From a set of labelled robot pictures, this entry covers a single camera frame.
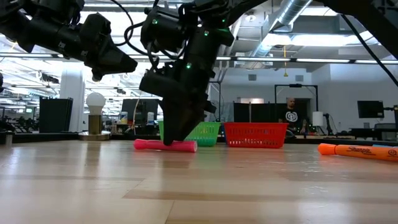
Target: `pink marker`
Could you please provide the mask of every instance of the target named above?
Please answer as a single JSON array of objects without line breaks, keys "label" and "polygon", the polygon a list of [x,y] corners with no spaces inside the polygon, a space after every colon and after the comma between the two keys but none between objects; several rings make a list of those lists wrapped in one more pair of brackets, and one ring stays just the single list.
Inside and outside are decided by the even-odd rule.
[{"label": "pink marker", "polygon": [[168,151],[196,152],[198,149],[198,144],[196,141],[175,141],[171,144],[171,146],[165,146],[163,142],[159,140],[137,139],[134,141],[134,147],[137,150],[157,149]]}]

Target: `black t-shirt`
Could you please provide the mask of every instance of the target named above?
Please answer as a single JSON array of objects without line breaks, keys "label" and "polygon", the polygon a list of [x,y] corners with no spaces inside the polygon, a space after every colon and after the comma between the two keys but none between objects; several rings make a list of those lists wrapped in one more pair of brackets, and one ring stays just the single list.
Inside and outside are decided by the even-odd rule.
[{"label": "black t-shirt", "polygon": [[285,108],[279,113],[279,119],[284,123],[289,123],[289,128],[301,128],[299,125],[302,122],[302,118],[299,112],[295,110]]}]

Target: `air duct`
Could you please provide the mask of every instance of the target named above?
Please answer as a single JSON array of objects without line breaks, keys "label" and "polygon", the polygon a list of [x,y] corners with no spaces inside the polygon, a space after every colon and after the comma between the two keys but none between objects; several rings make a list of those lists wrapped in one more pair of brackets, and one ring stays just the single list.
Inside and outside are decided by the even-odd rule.
[{"label": "air duct", "polygon": [[[251,56],[265,57],[273,47],[272,45],[262,43],[268,33],[277,29],[283,29],[286,32],[291,31],[294,21],[311,2],[312,0],[283,0],[280,3],[280,9],[277,12],[268,15],[264,21],[264,25],[262,26],[262,33],[264,34],[262,37],[263,39],[259,46],[253,50]],[[258,62],[248,62],[243,65],[243,68],[258,68],[257,64]]]}]

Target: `desk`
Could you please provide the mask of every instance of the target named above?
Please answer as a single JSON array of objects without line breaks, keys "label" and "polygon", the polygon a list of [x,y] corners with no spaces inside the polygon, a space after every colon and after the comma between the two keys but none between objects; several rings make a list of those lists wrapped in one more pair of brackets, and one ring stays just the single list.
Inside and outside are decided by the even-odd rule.
[{"label": "desk", "polygon": [[398,129],[391,128],[351,128],[351,134],[355,138],[376,138],[382,140],[382,133],[398,133]]},{"label": "desk", "polygon": [[63,141],[0,156],[1,223],[398,223],[397,163],[315,145],[192,154]]},{"label": "desk", "polygon": [[[297,139],[304,139],[304,136],[295,136]],[[306,139],[355,139],[355,136],[306,136]]]}]

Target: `chair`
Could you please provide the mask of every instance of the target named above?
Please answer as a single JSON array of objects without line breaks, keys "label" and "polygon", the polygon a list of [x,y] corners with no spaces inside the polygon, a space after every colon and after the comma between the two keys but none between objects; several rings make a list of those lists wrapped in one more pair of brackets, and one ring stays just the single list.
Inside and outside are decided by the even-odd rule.
[{"label": "chair", "polygon": [[[374,125],[374,129],[395,129],[395,123],[379,123]],[[381,133],[382,141],[396,141],[397,133],[396,132],[382,132]]]}]

